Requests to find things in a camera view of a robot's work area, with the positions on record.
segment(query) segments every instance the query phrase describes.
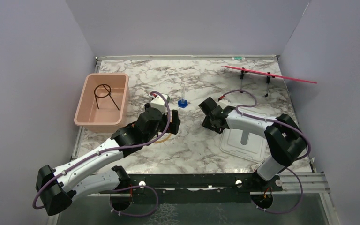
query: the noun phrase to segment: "metal frame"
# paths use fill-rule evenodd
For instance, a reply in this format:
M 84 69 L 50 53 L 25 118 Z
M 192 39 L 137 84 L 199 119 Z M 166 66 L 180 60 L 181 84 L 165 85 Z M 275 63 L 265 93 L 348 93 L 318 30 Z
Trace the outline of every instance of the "metal frame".
M 302 183 L 303 193 L 323 195 L 330 193 L 324 173 L 302 172 L 296 174 Z M 137 186 L 140 183 L 148 185 L 156 190 L 161 203 L 169 204 L 250 203 L 251 195 L 262 195 L 267 187 L 271 187 L 273 195 L 300 193 L 299 181 L 292 173 L 282 173 L 265 185 L 254 180 L 252 173 L 129 174 L 129 177 L 131 186 Z M 115 192 L 101 192 L 101 194 L 113 193 Z M 128 197 L 128 195 L 117 194 L 116 197 L 118 196 Z M 152 192 L 133 189 L 133 203 L 153 204 L 154 202 Z M 325 213 L 331 216 L 330 199 L 326 199 L 323 204 L 325 204 Z
M 189 59 L 209 59 L 209 60 L 223 60 L 232 58 L 247 58 L 253 59 L 273 59 L 277 58 L 276 55 L 121 55 L 121 56 L 100 56 L 96 57 L 97 60 L 189 60 Z
M 96 67 L 95 73 L 98 73 L 101 66 L 102 60 L 122 60 L 122 59 L 132 59 L 132 60 L 147 60 L 147 59 L 232 59 L 233 56 L 192 56 L 192 55 L 136 55 L 136 56 L 106 56 L 106 57 L 96 57 Z M 279 55 L 272 56 L 241 56 L 248 59 L 277 59 Z M 79 147 L 84 134 L 84 127 L 79 127 L 78 136 L 75 142 L 75 147 L 71 159 L 78 158 Z M 310 165 L 313 170 L 316 169 L 313 167 L 313 162 L 310 160 Z M 330 198 L 330 188 L 327 183 L 325 174 L 323 172 L 302 172 L 296 173 L 300 178 L 303 186 L 304 193 L 319 193 L 322 201 L 323 209 L 325 211 L 329 225 L 340 225 L 336 209 L 333 206 L 332 200 Z M 283 195 L 283 194 L 296 194 L 300 193 L 299 182 L 296 177 L 291 173 L 282 173 L 280 174 L 282 181 L 282 191 L 273 192 L 273 195 Z M 250 192 L 251 195 L 260 195 L 262 192 Z M 130 194 L 92 194 L 89 196 L 130 196 Z M 59 214 L 51 216 L 47 220 L 47 225 L 55 225 L 58 222 Z

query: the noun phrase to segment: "black metal ring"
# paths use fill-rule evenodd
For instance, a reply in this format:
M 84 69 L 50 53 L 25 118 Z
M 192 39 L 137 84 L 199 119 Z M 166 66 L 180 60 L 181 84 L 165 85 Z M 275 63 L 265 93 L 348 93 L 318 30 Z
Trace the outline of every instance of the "black metal ring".
M 108 93 L 107 93 L 106 95 L 104 95 L 104 96 L 98 96 L 98 95 L 96 94 L 97 88 L 99 88 L 100 86 L 103 86 L 103 87 L 105 88 L 105 90 L 107 90 Z M 98 97 L 98 98 L 105 98 L 105 97 L 109 96 L 110 94 L 111 94 L 111 87 L 110 87 L 108 84 L 101 84 L 101 85 L 97 86 L 97 87 L 94 89 L 94 96 L 96 96 L 96 97 Z

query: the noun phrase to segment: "pink plastic bin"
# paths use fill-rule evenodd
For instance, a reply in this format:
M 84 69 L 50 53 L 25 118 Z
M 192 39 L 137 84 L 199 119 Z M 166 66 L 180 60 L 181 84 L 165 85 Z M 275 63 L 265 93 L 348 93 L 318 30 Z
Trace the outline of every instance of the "pink plastic bin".
M 124 126 L 123 117 L 127 111 L 129 96 L 128 81 L 128 75 L 123 73 L 89 74 L 76 109 L 75 124 L 95 133 L 114 133 Z M 109 96 L 97 98 L 99 109 L 97 108 L 94 91 L 101 84 L 108 84 L 111 87 L 111 97 L 120 110 Z M 105 96 L 107 93 L 103 86 L 96 89 L 98 96 Z

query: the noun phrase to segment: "screw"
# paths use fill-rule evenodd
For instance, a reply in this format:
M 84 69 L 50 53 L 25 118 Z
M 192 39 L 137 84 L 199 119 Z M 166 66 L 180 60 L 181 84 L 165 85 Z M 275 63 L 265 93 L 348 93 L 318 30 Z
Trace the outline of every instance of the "screw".
M 242 181 L 241 180 L 237 180 L 236 182 L 235 182 L 235 185 L 237 186 L 237 187 L 242 187 Z
M 280 179 L 276 180 L 275 181 L 275 184 L 278 186 L 278 187 L 281 187 L 282 186 L 282 181 Z
M 145 186 L 145 182 L 144 181 L 140 181 L 139 186 Z

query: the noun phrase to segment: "white wall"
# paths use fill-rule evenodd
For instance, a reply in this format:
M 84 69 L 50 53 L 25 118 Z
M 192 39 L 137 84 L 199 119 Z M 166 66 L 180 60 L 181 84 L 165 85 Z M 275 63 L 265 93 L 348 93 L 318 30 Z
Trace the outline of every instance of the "white wall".
M 66 0 L 98 56 L 281 54 L 310 0 Z
M 45 224 L 38 169 L 70 159 L 94 54 L 64 0 L 0 0 L 0 225 Z
M 360 224 L 360 1 L 312 0 L 279 58 L 343 225 Z

